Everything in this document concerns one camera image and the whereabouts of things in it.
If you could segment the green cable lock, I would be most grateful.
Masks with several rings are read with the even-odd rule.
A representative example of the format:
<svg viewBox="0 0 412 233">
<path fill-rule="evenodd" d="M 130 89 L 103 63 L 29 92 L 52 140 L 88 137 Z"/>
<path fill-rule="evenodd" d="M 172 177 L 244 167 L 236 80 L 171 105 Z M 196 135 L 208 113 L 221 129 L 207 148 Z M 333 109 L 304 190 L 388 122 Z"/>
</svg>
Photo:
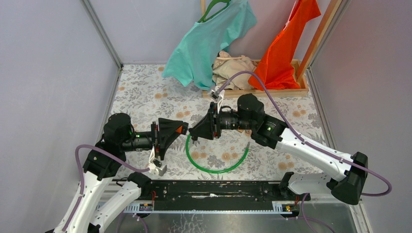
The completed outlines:
<svg viewBox="0 0 412 233">
<path fill-rule="evenodd" d="M 191 135 L 187 136 L 185 152 L 189 162 L 200 171 L 209 174 L 228 173 L 238 168 L 246 159 L 250 142 L 240 142 L 231 145 L 228 150 L 219 153 L 215 149 L 227 146 L 223 141 L 195 140 Z"/>
</svg>

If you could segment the orange black small padlock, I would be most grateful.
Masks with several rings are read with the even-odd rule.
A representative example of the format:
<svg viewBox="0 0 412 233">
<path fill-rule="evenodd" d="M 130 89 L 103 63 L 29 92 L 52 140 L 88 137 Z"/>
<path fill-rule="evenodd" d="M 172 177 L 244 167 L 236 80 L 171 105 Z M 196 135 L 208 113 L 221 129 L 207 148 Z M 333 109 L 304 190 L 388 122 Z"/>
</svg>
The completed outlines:
<svg viewBox="0 0 412 233">
<path fill-rule="evenodd" d="M 177 128 L 175 132 L 178 134 L 185 134 L 183 130 L 183 126 L 180 126 L 179 128 Z"/>
</svg>

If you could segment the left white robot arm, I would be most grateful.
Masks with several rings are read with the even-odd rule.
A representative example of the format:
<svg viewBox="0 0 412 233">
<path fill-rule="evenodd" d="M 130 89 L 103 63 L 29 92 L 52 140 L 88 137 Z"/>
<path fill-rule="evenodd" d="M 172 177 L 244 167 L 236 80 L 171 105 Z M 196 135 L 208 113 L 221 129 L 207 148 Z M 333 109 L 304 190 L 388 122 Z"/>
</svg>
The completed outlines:
<svg viewBox="0 0 412 233">
<path fill-rule="evenodd" d="M 152 193 L 150 172 L 162 176 L 162 164 L 169 146 L 189 125 L 179 120 L 159 118 L 150 131 L 136 132 L 131 117 L 116 113 L 103 127 L 100 140 L 94 145 L 79 145 L 75 159 L 80 175 L 79 186 L 67 212 L 52 233 L 103 233 L 112 221 L 136 199 Z M 121 189 L 105 204 L 98 203 L 121 166 L 133 171 Z"/>
</svg>

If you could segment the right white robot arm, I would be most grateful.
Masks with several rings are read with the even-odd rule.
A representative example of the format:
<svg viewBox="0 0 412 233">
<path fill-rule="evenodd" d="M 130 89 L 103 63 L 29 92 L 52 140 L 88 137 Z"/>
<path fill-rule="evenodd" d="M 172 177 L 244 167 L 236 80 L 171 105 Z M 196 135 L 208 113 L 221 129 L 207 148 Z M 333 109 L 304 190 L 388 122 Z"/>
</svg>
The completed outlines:
<svg viewBox="0 0 412 233">
<path fill-rule="evenodd" d="M 266 114 L 264 104 L 253 94 L 240 96 L 237 107 L 226 111 L 224 106 L 211 102 L 207 114 L 189 129 L 192 139 L 214 140 L 223 130 L 250 130 L 257 144 L 298 156 L 321 169 L 320 173 L 307 175 L 287 172 L 278 188 L 283 199 L 305 193 L 331 194 L 346 204 L 359 203 L 367 178 L 367 155 L 351 155 L 295 136 L 284 121 Z"/>
</svg>

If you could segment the floral table mat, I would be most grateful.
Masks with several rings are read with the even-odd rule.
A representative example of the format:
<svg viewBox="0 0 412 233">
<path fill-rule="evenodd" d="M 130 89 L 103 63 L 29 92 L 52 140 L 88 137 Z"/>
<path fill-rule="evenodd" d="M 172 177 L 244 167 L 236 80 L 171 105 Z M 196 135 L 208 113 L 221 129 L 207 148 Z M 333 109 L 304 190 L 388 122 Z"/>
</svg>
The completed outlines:
<svg viewBox="0 0 412 233">
<path fill-rule="evenodd" d="M 159 118 L 181 120 L 194 126 L 204 117 L 210 99 L 202 96 L 193 84 L 184 87 L 175 78 L 163 78 L 162 65 L 126 65 L 120 76 L 110 114 L 126 113 L 137 132 L 148 131 Z M 303 135 L 320 143 L 325 142 L 321 119 L 311 94 L 304 97 L 260 99 L 265 112 L 273 117 L 286 117 Z M 231 145 L 246 141 L 250 149 L 246 159 L 228 173 L 209 174 L 195 168 L 185 152 L 186 137 L 179 136 L 169 147 L 164 163 L 166 180 L 262 180 L 279 181 L 286 172 L 318 173 L 319 168 L 289 153 L 262 147 L 254 142 L 248 131 L 223 131 L 219 139 L 227 146 L 215 149 L 219 153 Z"/>
</svg>

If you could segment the beige crumpled cloth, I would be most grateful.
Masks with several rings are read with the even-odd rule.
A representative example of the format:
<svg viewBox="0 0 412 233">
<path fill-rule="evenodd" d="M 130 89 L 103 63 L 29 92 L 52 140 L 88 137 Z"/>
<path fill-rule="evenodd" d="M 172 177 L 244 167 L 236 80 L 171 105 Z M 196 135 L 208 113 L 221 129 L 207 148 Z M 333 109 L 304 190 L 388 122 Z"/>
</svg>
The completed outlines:
<svg viewBox="0 0 412 233">
<path fill-rule="evenodd" d="M 222 86 L 233 75 L 241 71 L 254 72 L 258 63 L 247 56 L 232 57 L 229 53 L 221 50 L 212 64 L 212 79 L 217 86 Z M 253 87 L 248 83 L 251 75 L 241 74 L 234 78 L 225 89 L 251 90 Z"/>
</svg>

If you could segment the teal shirt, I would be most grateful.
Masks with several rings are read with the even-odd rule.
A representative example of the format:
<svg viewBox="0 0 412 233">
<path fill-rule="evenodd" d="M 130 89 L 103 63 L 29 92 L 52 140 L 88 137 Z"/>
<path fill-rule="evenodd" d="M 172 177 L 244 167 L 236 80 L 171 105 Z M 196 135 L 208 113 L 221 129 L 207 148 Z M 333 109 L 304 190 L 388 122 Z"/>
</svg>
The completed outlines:
<svg viewBox="0 0 412 233">
<path fill-rule="evenodd" d="M 172 52 L 163 70 L 164 78 L 176 78 L 184 87 L 190 83 L 208 90 L 215 83 L 212 65 L 218 53 L 230 47 L 255 26 L 257 19 L 246 0 L 232 0 L 205 22 L 196 22 Z"/>
</svg>

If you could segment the orange shirt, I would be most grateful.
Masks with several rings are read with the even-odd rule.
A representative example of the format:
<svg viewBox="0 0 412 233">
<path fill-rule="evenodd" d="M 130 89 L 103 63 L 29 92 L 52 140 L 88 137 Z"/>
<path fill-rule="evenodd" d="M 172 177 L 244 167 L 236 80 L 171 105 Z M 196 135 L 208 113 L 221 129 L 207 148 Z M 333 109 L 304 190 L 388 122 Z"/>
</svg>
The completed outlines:
<svg viewBox="0 0 412 233">
<path fill-rule="evenodd" d="M 291 65 L 307 22 L 321 15 L 316 0 L 296 0 L 281 32 L 272 41 L 254 73 L 270 89 L 299 89 Z"/>
</svg>

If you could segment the green clothes hanger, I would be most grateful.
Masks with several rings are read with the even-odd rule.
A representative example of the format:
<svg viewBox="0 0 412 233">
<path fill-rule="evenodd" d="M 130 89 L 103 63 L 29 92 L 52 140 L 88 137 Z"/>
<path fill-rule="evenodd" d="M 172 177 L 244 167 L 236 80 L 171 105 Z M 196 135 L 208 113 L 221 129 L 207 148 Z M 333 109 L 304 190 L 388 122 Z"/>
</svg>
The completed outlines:
<svg viewBox="0 0 412 233">
<path fill-rule="evenodd" d="M 211 0 L 206 5 L 205 0 L 201 0 L 201 17 L 198 23 L 204 23 L 214 18 L 217 14 L 225 10 L 231 3 L 231 0 Z"/>
</svg>

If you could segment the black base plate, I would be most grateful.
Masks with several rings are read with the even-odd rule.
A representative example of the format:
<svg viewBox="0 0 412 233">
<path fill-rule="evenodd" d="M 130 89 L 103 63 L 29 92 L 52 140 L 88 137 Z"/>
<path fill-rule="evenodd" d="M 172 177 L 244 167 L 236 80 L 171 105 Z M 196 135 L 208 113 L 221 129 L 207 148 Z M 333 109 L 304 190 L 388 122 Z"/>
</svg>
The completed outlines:
<svg viewBox="0 0 412 233">
<path fill-rule="evenodd" d="M 160 210 L 268 210 L 271 202 L 294 205 L 310 199 L 278 182 L 153 180 L 134 201 Z"/>
</svg>

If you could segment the wooden tray frame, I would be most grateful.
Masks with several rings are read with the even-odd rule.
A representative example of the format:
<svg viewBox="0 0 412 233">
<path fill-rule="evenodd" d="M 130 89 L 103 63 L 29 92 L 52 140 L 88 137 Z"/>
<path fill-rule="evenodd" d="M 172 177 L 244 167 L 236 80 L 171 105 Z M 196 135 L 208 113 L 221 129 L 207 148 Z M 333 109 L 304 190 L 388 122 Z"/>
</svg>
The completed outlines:
<svg viewBox="0 0 412 233">
<path fill-rule="evenodd" d="M 270 89 L 269 94 L 273 98 L 279 97 L 304 97 L 309 93 L 309 86 L 306 79 L 306 76 L 302 74 L 299 78 L 297 77 L 297 71 L 300 67 L 301 62 L 297 59 L 293 59 L 291 61 L 291 65 L 294 68 L 293 78 L 297 81 L 300 85 L 300 89 Z M 244 94 L 253 94 L 256 97 L 267 97 L 266 93 L 261 90 L 225 90 L 224 97 L 226 99 L 229 98 L 238 98 Z"/>
</svg>

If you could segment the wooden post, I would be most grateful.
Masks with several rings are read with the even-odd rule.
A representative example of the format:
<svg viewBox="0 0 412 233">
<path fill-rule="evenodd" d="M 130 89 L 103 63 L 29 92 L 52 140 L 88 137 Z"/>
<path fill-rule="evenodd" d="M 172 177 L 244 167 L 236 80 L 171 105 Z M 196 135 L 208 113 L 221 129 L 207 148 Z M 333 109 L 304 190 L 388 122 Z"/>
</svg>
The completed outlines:
<svg viewBox="0 0 412 233">
<path fill-rule="evenodd" d="M 320 21 L 320 24 L 311 40 L 311 43 L 305 53 L 305 56 L 299 65 L 298 70 L 296 71 L 297 82 L 300 83 L 303 79 L 305 70 L 308 68 L 309 63 L 312 61 L 312 58 L 315 55 L 323 37 L 326 34 L 328 27 L 330 26 L 332 19 L 334 18 L 339 6 L 341 5 L 342 0 L 331 0 L 323 17 Z"/>
</svg>

